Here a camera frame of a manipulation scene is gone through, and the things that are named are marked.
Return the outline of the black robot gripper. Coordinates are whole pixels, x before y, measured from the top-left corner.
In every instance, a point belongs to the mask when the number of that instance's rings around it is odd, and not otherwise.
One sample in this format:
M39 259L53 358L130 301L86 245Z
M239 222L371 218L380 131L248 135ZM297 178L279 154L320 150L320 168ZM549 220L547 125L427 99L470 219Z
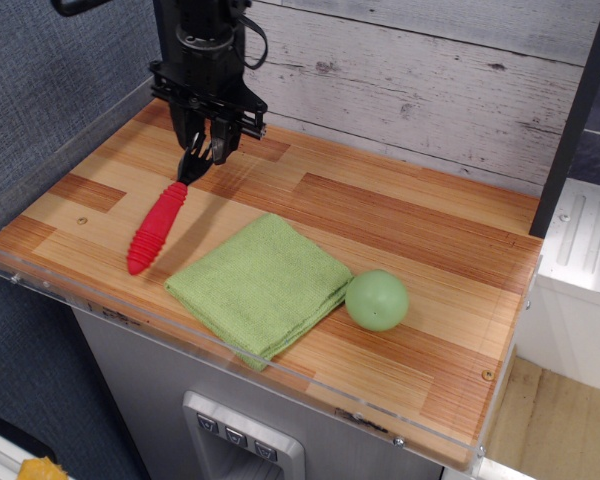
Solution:
M205 121L211 121L211 153L216 165L224 164L238 148L241 132L261 138L266 132L267 105L244 83L243 29L228 29L217 39L205 40L178 29L175 61L150 64L153 93L169 103L178 143L187 149L204 141Z

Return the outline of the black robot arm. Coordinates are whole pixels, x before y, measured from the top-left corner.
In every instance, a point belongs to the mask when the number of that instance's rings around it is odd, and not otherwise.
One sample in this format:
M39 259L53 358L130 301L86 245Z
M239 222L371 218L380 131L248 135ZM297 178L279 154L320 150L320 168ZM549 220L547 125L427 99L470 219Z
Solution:
M173 129L185 157L226 162L246 134L265 133L267 104L246 86L247 69L268 55L247 61L246 31L268 42L246 16L250 1L164 1L160 40L163 58L150 64L155 97L169 105Z

